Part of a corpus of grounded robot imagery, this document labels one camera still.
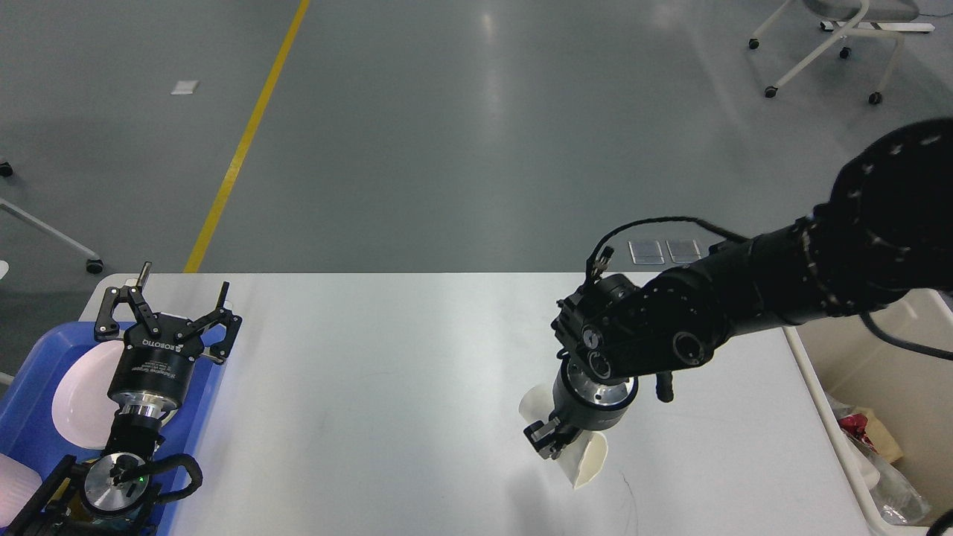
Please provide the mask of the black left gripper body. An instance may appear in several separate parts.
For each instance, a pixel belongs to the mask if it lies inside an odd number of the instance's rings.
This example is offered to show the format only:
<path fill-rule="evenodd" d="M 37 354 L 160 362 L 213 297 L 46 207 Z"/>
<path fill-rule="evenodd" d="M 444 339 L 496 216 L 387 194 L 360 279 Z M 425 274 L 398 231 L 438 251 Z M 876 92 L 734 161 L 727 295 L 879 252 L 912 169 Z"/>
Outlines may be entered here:
<path fill-rule="evenodd" d="M 181 316 L 158 316 L 157 336 L 152 329 L 137 322 L 123 336 L 124 348 L 115 376 L 106 396 L 119 405 L 131 404 L 139 395 L 158 397 L 162 409 L 182 407 L 194 373 L 194 357 L 203 351 L 200 335 L 177 339 L 186 333 L 190 319 Z"/>

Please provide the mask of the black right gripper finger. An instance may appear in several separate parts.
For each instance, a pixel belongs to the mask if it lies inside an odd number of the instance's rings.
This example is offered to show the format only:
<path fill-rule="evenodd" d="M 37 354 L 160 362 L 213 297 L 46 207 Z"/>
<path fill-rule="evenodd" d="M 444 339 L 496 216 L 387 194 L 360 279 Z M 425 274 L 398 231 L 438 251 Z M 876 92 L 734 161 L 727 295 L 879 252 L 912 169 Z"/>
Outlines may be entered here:
<path fill-rule="evenodd" d="M 522 431 L 531 447 L 544 460 L 561 458 L 562 452 L 578 441 L 582 432 L 581 427 L 558 416 L 551 416 L 547 421 L 534 421 Z"/>

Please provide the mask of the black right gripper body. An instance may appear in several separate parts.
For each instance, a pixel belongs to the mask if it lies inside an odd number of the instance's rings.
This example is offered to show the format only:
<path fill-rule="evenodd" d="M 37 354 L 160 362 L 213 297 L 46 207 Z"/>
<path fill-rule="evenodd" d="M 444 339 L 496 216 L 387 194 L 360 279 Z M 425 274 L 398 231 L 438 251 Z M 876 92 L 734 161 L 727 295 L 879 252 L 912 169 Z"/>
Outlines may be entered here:
<path fill-rule="evenodd" d="M 639 392 L 639 381 L 630 377 L 605 384 L 585 374 L 575 360 L 563 360 L 552 386 L 551 419 L 559 433 L 605 431 L 615 427 Z"/>

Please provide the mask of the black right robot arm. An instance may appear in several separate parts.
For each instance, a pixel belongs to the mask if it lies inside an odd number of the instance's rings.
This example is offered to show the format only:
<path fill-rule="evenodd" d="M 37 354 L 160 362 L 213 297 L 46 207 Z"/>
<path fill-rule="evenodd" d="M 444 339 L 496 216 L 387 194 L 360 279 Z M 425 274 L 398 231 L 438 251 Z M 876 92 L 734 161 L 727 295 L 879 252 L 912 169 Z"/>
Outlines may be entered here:
<path fill-rule="evenodd" d="M 951 150 L 951 119 L 923 120 L 862 150 L 829 200 L 787 227 L 746 238 L 693 218 L 722 242 L 641 287 L 606 275 L 610 231 L 582 284 L 557 303 L 555 406 L 525 438 L 557 460 L 584 432 L 619 423 L 640 377 L 653 374 L 657 399 L 670 403 L 673 372 L 704 366 L 729 339 L 815 319 L 860 316 L 889 344 L 950 360 L 950 351 L 889 336 L 871 313 L 911 290 L 951 291 Z"/>

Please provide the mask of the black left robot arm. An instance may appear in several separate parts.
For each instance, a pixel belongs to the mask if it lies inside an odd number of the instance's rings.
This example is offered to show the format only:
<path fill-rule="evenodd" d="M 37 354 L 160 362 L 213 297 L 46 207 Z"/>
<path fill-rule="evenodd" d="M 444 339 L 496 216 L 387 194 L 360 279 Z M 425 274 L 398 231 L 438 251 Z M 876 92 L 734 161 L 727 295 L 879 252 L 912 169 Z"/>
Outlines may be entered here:
<path fill-rule="evenodd" d="M 105 442 L 89 460 L 64 455 L 3 523 L 7 535 L 153 535 L 156 515 L 203 485 L 193 455 L 165 448 L 165 420 L 186 415 L 195 367 L 225 363 L 242 318 L 229 308 L 227 281 L 198 319 L 154 312 L 144 296 L 150 268 L 106 288 L 93 323 L 95 348 L 119 350 L 104 392 L 115 407 Z"/>

